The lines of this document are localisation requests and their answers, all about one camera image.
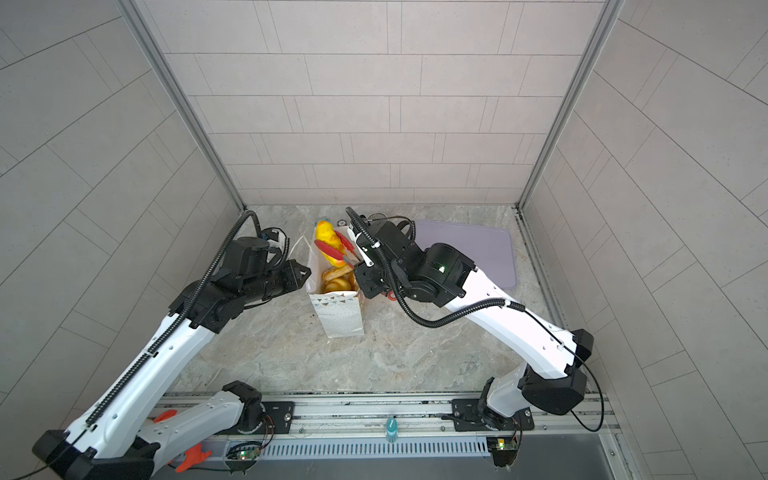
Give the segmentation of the ridged yellow fake bread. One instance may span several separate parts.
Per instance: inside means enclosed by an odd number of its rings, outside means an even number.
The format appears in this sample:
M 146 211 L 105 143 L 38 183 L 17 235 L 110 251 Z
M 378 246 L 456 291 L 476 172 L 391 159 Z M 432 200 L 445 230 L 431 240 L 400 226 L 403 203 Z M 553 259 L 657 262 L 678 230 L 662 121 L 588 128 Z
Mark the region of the ridged yellow fake bread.
M 324 283 L 323 292 L 348 292 L 354 291 L 354 285 L 345 277 L 338 277 Z

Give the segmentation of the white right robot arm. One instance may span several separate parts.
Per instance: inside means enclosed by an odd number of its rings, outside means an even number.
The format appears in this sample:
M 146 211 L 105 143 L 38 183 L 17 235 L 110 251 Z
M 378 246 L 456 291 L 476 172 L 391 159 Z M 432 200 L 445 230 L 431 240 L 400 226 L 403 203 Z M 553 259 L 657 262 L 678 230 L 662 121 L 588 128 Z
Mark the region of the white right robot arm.
M 491 430 L 520 430 L 530 407 L 553 415 L 573 412 L 585 397 L 586 365 L 594 338 L 544 320 L 498 287 L 468 256 L 445 243 L 421 249 L 415 225 L 350 216 L 349 234 L 362 259 L 354 267 L 367 298 L 391 294 L 416 324 L 431 329 L 468 319 L 523 360 L 486 382 L 469 418 Z

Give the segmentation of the red kitchen tongs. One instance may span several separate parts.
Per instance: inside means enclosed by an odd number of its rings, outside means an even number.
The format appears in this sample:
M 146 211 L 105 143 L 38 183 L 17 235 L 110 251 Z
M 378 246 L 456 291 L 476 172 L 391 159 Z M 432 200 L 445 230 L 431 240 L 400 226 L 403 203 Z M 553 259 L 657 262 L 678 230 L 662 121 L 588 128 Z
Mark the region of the red kitchen tongs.
M 360 262 L 355 246 L 328 222 L 318 225 L 314 244 L 334 267 L 354 267 Z

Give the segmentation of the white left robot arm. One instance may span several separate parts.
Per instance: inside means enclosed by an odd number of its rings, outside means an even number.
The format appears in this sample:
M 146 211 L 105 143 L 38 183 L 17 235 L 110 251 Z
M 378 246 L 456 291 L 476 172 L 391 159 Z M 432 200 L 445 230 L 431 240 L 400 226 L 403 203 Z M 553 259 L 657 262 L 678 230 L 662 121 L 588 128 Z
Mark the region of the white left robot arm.
M 289 259 L 289 244 L 279 228 L 230 241 L 211 281 L 188 285 L 111 389 L 66 428 L 46 431 L 33 454 L 62 479 L 149 479 L 214 434 L 272 432 L 261 393 L 241 381 L 165 420 L 149 416 L 229 321 L 303 287 L 311 271 Z

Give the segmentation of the small yellow fake bread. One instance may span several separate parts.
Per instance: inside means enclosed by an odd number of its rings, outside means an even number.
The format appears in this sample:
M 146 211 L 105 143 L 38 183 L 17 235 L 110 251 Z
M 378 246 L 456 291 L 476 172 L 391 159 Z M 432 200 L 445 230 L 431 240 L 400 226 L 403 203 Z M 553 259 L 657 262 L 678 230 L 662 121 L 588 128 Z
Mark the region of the small yellow fake bread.
M 343 267 L 345 248 L 341 237 L 328 220 L 320 220 L 315 226 L 315 246 L 323 257 L 336 268 Z

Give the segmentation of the cartoon animal paper bag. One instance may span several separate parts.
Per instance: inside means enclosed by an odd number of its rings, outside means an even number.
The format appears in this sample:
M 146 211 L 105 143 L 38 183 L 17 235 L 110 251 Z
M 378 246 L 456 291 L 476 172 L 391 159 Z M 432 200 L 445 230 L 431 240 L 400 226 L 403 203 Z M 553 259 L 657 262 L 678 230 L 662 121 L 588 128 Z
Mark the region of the cartoon animal paper bag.
M 334 225 L 333 227 L 342 234 L 339 228 Z M 325 282 L 322 274 L 336 267 L 333 267 L 315 246 L 315 227 L 308 237 L 302 236 L 301 240 L 304 246 L 299 248 L 299 259 L 312 270 L 304 289 L 325 334 L 329 338 L 363 336 L 362 294 L 354 271 L 347 277 L 354 285 L 354 291 L 324 293 Z

